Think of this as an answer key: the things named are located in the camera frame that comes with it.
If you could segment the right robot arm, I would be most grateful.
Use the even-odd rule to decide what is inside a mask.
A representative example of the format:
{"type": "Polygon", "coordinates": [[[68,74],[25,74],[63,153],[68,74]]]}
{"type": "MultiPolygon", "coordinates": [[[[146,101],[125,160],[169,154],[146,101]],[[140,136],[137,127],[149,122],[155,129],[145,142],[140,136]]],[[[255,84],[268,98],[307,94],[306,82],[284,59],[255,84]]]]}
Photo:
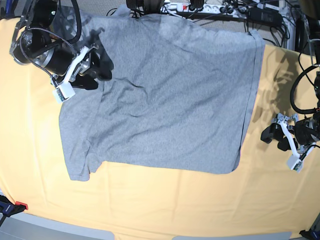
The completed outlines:
{"type": "Polygon", "coordinates": [[[113,62],[100,41],[104,31],[83,31],[77,1],[71,12],[59,0],[28,0],[15,26],[10,54],[20,65],[33,64],[46,72],[52,85],[95,90],[99,81],[112,79],[113,62]]]}

